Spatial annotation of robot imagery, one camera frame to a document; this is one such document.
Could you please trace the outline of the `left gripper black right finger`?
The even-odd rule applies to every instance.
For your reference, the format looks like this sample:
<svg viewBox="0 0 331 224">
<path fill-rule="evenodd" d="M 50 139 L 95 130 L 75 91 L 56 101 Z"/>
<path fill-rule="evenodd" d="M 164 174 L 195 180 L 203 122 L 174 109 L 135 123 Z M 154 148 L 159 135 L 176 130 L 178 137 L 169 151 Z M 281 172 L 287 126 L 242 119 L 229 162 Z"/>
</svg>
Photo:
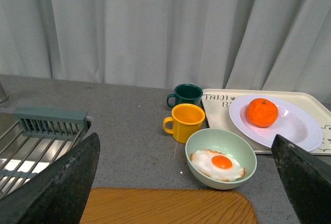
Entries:
<svg viewBox="0 0 331 224">
<path fill-rule="evenodd" d="M 330 223 L 330 165 L 279 134 L 271 151 L 300 223 Z"/>
</svg>

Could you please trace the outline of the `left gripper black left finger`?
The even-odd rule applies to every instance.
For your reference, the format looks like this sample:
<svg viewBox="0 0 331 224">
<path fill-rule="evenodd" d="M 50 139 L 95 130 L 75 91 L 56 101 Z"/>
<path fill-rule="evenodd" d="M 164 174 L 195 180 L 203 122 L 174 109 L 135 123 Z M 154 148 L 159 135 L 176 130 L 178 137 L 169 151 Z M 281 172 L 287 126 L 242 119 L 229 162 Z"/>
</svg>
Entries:
<svg viewBox="0 0 331 224">
<path fill-rule="evenodd" d="M 95 178 L 100 141 L 92 133 L 1 199 L 1 223 L 79 223 Z"/>
</svg>

